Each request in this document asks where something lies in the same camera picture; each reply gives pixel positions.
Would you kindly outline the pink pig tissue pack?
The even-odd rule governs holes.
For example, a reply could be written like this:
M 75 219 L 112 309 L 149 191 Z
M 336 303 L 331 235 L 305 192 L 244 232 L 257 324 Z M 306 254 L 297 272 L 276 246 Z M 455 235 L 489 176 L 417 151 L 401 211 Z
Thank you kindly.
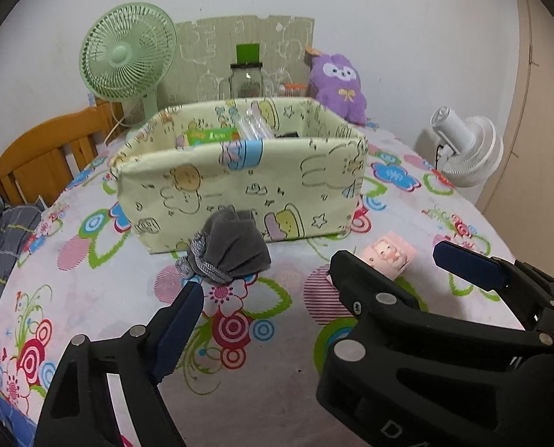
M 417 250 L 409 242 L 394 232 L 388 232 L 366 246 L 360 259 L 386 278 L 394 280 L 402 275 L 416 255 Z

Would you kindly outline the grey sock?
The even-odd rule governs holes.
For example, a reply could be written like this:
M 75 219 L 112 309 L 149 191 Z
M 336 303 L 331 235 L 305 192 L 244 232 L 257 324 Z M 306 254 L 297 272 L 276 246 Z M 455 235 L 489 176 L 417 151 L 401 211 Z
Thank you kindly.
M 236 279 L 263 272 L 271 255 L 252 210 L 219 209 L 196 232 L 186 255 L 176 261 L 185 279 L 200 276 L 224 286 Z

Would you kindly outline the black bag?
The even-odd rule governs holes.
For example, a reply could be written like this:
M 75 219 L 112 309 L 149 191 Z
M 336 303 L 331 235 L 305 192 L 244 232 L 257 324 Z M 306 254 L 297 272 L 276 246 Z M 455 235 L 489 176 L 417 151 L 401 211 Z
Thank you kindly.
M 298 132 L 288 132 L 288 133 L 285 133 L 285 134 L 281 134 L 281 135 L 277 135 L 276 136 L 277 139 L 282 139 L 282 138 L 300 138 Z

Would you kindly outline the clear plastic bag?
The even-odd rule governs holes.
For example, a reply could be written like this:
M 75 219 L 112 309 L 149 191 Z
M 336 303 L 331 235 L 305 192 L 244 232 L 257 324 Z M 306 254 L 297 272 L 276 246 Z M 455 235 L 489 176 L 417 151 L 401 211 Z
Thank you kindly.
M 274 139 L 275 134 L 267 120 L 261 114 L 259 102 L 254 101 L 245 114 L 237 121 L 237 132 L 243 140 Z

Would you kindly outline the green wet wipes pack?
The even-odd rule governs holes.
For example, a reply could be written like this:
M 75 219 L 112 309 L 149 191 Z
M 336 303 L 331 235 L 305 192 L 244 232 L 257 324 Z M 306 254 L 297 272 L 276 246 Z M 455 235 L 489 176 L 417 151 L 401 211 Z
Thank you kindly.
M 186 136 L 190 146 L 240 140 L 237 127 L 189 129 Z

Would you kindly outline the yellow cartoon fabric storage box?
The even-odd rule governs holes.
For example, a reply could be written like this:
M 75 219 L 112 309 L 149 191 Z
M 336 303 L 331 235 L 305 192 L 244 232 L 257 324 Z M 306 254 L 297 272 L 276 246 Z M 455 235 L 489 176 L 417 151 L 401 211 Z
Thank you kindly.
M 274 139 L 188 144 L 189 129 L 237 127 L 254 101 Z M 294 131 L 300 138 L 276 138 Z M 357 127 L 310 98 L 211 101 L 157 113 L 110 170 L 136 236 L 148 252 L 165 253 L 226 207 L 252 210 L 267 241 L 349 230 L 368 148 Z

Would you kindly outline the floral tablecloth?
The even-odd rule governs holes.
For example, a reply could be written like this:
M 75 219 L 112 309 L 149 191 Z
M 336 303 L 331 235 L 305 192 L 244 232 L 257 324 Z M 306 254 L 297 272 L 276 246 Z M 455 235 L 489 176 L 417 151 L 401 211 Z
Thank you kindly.
M 327 277 L 335 252 L 362 251 L 393 232 L 416 257 L 398 279 L 426 312 L 503 327 L 500 297 L 436 267 L 441 240 L 482 254 L 510 251 L 477 209 L 392 133 L 365 129 L 370 148 L 352 227 L 342 235 L 271 245 L 269 269 L 219 289 L 205 309 L 164 400 L 191 446 L 356 446 L 318 403 L 318 370 L 354 318 Z M 145 324 L 180 292 L 175 253 L 151 255 L 118 206 L 104 152 L 45 211 L 0 299 L 0 420 L 31 444 L 48 387 L 70 340 L 114 338 Z

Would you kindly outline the white standing fan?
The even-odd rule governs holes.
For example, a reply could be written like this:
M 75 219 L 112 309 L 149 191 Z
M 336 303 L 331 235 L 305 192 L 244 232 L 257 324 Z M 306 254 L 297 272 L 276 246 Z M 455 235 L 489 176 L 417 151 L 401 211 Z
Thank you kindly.
M 440 138 L 434 167 L 453 185 L 475 187 L 496 172 L 504 145 L 489 118 L 461 118 L 450 107 L 442 106 L 433 113 L 430 125 Z

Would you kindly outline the purple plush bunny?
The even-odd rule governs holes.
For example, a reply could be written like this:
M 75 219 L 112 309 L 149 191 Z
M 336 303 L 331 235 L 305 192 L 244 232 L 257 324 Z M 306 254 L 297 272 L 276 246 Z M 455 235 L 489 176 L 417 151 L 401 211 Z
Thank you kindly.
M 314 56 L 309 87 L 316 101 L 342 119 L 358 125 L 367 123 L 367 99 L 360 75 L 342 54 Z

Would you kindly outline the glass jar mug green lid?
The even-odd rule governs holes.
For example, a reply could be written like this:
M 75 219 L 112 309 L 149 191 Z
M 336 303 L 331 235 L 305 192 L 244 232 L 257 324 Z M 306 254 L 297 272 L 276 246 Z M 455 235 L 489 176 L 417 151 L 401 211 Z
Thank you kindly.
M 219 83 L 220 99 L 259 98 L 265 95 L 261 46 L 238 44 L 237 61 L 230 65 L 231 74 Z

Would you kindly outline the wooden bed headboard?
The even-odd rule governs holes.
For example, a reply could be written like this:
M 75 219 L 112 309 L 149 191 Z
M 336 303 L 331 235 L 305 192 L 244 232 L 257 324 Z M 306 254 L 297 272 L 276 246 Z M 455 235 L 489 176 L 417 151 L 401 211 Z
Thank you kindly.
M 67 157 L 84 171 L 98 155 L 95 139 L 117 136 L 115 125 L 123 117 L 119 103 L 98 98 L 80 112 L 24 132 L 0 156 L 0 196 L 14 206 L 39 198 L 51 205 L 74 179 Z

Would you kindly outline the green cartoon board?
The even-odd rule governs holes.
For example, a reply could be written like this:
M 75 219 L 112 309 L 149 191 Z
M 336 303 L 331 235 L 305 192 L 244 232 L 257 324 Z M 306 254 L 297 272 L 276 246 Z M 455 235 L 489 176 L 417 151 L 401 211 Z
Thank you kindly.
M 267 97 L 290 85 L 308 83 L 314 20 L 310 17 L 238 15 L 184 21 L 175 25 L 173 63 L 159 84 L 161 108 L 229 96 L 235 71 L 261 74 Z

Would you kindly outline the green desk fan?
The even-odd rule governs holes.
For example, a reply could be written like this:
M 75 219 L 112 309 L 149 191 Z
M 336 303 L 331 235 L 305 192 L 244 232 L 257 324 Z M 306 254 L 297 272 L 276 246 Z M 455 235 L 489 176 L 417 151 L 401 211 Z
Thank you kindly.
M 177 30 L 171 17 L 145 2 L 120 4 L 88 30 L 79 53 L 80 74 L 98 98 L 136 102 L 143 117 L 137 130 L 158 111 L 156 90 L 173 64 Z

